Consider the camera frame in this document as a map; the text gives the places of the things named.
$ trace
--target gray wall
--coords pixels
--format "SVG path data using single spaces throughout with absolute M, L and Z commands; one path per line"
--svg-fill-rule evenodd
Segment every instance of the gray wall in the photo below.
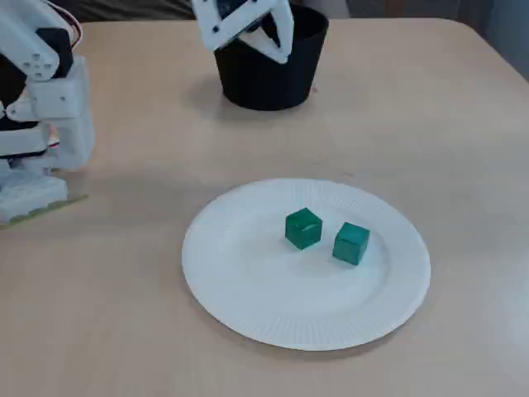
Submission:
M 488 27 L 488 40 L 529 79 L 529 0 L 497 0 Z

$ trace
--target black bucket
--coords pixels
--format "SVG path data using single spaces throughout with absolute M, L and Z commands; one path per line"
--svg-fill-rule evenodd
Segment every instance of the black bucket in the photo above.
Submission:
M 224 95 L 231 102 L 254 110 L 282 110 L 307 100 L 329 20 L 311 8 L 295 4 L 291 8 L 294 37 L 286 64 L 278 64 L 239 40 L 215 52 Z

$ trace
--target paper plate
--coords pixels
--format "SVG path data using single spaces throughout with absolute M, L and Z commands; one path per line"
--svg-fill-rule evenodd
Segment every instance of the paper plate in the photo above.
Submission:
M 323 220 L 304 251 L 284 238 L 301 208 Z M 358 266 L 332 257 L 344 222 L 371 231 Z M 372 194 L 324 180 L 272 179 L 217 198 L 194 219 L 182 264 L 198 302 L 232 330 L 279 347 L 327 351 L 371 342 L 403 325 L 430 284 L 415 227 Z

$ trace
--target green cube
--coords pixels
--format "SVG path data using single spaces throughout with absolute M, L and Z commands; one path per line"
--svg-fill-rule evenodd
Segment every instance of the green cube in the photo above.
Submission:
M 287 216 L 285 236 L 300 250 L 322 239 L 322 220 L 308 208 Z
M 363 227 L 344 223 L 334 241 L 332 255 L 341 261 L 358 265 L 367 249 L 369 235 L 369 230 Z

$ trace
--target wooden table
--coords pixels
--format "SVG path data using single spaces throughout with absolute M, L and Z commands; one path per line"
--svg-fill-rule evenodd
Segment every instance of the wooden table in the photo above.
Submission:
M 0 234 L 6 397 L 518 397 L 529 390 L 529 86 L 469 28 L 331 24 L 310 100 L 221 95 L 192 22 L 86 26 L 98 146 L 88 200 Z M 430 249 L 417 315 L 342 352 L 291 352 L 214 321 L 180 267 L 229 188 L 333 179 L 402 211 Z

